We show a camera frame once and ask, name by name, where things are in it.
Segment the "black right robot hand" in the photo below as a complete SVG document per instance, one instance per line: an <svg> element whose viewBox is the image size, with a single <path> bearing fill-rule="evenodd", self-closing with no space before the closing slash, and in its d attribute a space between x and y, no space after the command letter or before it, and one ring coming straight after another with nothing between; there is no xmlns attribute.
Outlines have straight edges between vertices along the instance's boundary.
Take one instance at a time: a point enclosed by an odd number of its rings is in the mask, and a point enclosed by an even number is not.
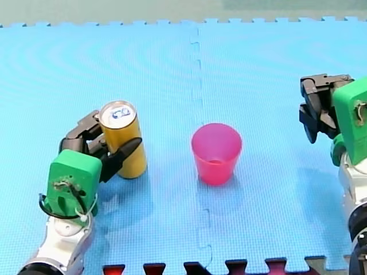
<svg viewBox="0 0 367 275"><path fill-rule="evenodd" d="M338 88L353 81L348 74L315 74L300 79L300 93L304 103L299 106L299 121L310 143L315 143L319 132L330 139L340 133L332 95Z"/></svg>

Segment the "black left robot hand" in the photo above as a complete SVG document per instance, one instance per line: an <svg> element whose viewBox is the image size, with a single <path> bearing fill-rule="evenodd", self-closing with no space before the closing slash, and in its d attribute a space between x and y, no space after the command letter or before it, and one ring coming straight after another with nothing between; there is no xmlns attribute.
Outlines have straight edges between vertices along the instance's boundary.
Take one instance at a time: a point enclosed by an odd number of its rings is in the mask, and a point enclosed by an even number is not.
<svg viewBox="0 0 367 275"><path fill-rule="evenodd" d="M61 140L59 152L69 149L100 159L100 181L108 182L141 143L142 138L134 137L119 146L116 152L109 150L99 124L99 111L95 110L79 120L77 126Z"/></svg>

